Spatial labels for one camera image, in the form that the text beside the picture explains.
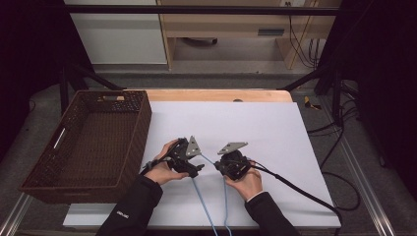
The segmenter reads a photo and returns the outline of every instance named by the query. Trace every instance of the black sleeve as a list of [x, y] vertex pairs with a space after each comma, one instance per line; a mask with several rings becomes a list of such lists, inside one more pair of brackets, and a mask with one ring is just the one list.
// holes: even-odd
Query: black sleeve
[[300, 235], [282, 214], [268, 192], [263, 192], [245, 203], [245, 208], [252, 219], [260, 225], [263, 236]]
[[145, 234], [153, 209], [161, 197], [162, 189], [157, 183], [138, 175], [128, 193], [98, 229], [96, 236]]

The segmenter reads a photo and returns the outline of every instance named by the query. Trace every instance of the wicker basket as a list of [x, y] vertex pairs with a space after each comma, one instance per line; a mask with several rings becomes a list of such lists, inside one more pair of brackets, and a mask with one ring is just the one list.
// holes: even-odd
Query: wicker basket
[[78, 91], [20, 188], [47, 204], [116, 203], [139, 173], [145, 91]]

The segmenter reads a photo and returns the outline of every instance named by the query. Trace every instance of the person's left hand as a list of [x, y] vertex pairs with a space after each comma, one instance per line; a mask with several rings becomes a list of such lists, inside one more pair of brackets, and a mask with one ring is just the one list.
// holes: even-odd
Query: person's left hand
[[[162, 158], [167, 152], [169, 147], [174, 145], [178, 140], [173, 140], [168, 144], [165, 144], [162, 148], [162, 151], [154, 159]], [[169, 169], [168, 164], [164, 161], [157, 164], [152, 170], [145, 174], [146, 177], [150, 178], [152, 181], [163, 185], [171, 180], [180, 180], [188, 176], [188, 173], [176, 173]]]

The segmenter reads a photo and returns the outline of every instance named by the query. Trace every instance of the blue cable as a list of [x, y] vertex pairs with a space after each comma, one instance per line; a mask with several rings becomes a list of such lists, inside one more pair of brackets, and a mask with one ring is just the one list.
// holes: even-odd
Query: blue cable
[[211, 224], [212, 231], [214, 231], [215, 236], [217, 235], [217, 231], [215, 231], [214, 225], [212, 224], [211, 217], [209, 216], [209, 211], [206, 208], [205, 201], [203, 200], [202, 194], [200, 193], [199, 187], [197, 187], [196, 181], [192, 178], [194, 187], [196, 188], [197, 194], [199, 195], [200, 201], [202, 202], [203, 208], [205, 209], [206, 215], [208, 216], [208, 221]]
[[[200, 156], [202, 156], [205, 160], [207, 160], [208, 162], [210, 162], [212, 165], [214, 165], [214, 163], [208, 159], [207, 157], [205, 157], [202, 153], [200, 154]], [[225, 203], [225, 208], [226, 208], [226, 216], [224, 217], [224, 227], [226, 227], [227, 231], [229, 231], [229, 236], [232, 236], [232, 231], [230, 230], [229, 226], [227, 225], [227, 218], [228, 218], [228, 203], [227, 203], [227, 188], [226, 188], [226, 180], [223, 178], [223, 188], [224, 188], [224, 203]]]
[[224, 187], [224, 204], [226, 207], [226, 216], [224, 217], [224, 227], [229, 231], [229, 236], [232, 236], [232, 231], [230, 230], [229, 226], [227, 225], [227, 218], [229, 216], [229, 210], [227, 206], [227, 188], [226, 188], [226, 179], [223, 178], [223, 187]]

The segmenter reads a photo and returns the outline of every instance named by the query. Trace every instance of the electrical outlet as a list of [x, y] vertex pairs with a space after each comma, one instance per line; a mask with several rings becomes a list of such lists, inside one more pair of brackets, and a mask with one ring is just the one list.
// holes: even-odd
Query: electrical outlet
[[279, 7], [303, 7], [306, 0], [281, 0]]

